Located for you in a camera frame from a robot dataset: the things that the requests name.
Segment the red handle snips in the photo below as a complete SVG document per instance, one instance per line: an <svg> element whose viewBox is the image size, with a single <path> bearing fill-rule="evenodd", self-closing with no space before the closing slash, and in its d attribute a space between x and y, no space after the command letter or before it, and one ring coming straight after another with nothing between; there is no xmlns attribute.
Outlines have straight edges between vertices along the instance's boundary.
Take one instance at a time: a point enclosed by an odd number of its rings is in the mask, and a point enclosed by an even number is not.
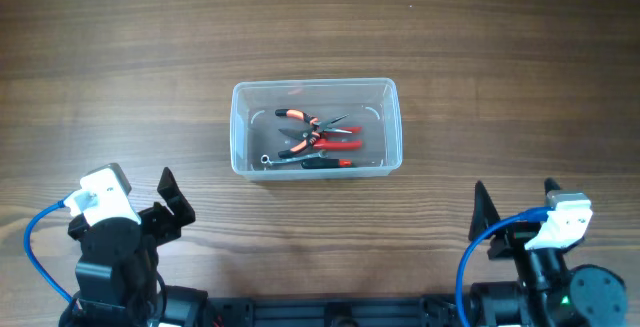
<svg viewBox="0 0 640 327"><path fill-rule="evenodd" d="M325 149L329 151L350 151L362 147L363 142L356 140L354 134L360 133L361 127L342 127L342 132L322 132L320 137L312 144L314 149ZM280 128L279 131L294 140L304 141L307 130L296 130L291 128Z"/></svg>

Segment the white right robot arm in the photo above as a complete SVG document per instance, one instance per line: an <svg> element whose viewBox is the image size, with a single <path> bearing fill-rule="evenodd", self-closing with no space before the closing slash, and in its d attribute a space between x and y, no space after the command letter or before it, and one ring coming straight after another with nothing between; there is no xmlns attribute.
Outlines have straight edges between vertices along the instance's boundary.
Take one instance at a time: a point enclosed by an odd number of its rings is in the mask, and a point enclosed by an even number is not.
<svg viewBox="0 0 640 327"><path fill-rule="evenodd" d="M622 326L628 307L624 280L597 265L567 267L564 256L583 242L594 215L582 192L544 182L545 203L501 218L482 182L474 189L469 246L457 268L455 303L464 326ZM513 260L515 282L464 287L474 250L490 243L489 259Z"/></svg>

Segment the orange black needle-nose pliers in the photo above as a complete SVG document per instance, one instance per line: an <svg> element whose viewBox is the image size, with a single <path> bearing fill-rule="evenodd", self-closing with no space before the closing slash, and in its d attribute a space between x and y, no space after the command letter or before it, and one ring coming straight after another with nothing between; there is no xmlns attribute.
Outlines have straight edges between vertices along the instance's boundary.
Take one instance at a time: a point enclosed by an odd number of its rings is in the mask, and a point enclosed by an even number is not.
<svg viewBox="0 0 640 327"><path fill-rule="evenodd" d="M287 150L279 151L278 156L281 159L295 157L307 148L314 146L321 139L323 134L352 134L352 131L350 130L334 127L334 124L336 122L348 117L348 114L325 121L321 121L318 117L309 115L301 110L296 109L276 109L275 115L277 117L287 117L301 120L307 125L306 129L289 130L286 133L286 136L289 136L295 140L299 140L300 143Z"/></svg>

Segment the silver socket wrench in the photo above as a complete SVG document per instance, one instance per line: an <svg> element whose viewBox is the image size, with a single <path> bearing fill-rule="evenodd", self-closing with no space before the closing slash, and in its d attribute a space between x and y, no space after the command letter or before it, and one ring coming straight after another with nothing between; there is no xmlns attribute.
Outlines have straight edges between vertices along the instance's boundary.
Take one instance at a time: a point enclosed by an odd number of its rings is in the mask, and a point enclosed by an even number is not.
<svg viewBox="0 0 640 327"><path fill-rule="evenodd" d="M328 152L326 150L320 150L319 152L315 152L315 153L289 157L289 158L281 158L277 160L272 160L268 155L263 155L261 157L261 163L266 166L273 166L273 165L295 163L295 162L300 162L300 161L313 159L313 158L326 158L327 155L328 155Z"/></svg>

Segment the black red handle screwdriver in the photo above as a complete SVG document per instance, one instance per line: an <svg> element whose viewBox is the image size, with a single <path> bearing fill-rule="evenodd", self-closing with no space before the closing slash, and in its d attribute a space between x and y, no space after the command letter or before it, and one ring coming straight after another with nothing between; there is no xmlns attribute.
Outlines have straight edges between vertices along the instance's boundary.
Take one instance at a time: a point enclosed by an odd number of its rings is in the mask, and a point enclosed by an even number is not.
<svg viewBox="0 0 640 327"><path fill-rule="evenodd" d="M348 159L333 159L333 158L312 158L306 159L301 162L303 169L336 169L336 168L351 168L354 164Z"/></svg>

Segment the clear plastic container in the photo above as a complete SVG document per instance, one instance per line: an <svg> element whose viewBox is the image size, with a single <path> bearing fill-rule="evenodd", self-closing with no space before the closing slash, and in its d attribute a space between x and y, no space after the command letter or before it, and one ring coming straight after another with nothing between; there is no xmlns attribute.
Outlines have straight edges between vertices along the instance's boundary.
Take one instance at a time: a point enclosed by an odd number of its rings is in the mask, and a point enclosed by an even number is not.
<svg viewBox="0 0 640 327"><path fill-rule="evenodd" d="M242 82L230 113L233 170L251 181L386 176L403 162L389 78Z"/></svg>

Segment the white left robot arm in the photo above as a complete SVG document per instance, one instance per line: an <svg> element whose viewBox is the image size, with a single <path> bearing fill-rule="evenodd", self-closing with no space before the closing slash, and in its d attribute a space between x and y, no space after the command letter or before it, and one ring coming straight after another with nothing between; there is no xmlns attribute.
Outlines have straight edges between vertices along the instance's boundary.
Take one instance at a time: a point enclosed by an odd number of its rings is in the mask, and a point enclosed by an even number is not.
<svg viewBox="0 0 640 327"><path fill-rule="evenodd" d="M64 201L72 214L68 234L81 246L75 267L79 290L62 313L62 326L212 325L205 291L169 286L158 272L159 246L177 240L195 211L169 168L160 177L161 201L136 211L120 166L108 164L80 180Z"/></svg>

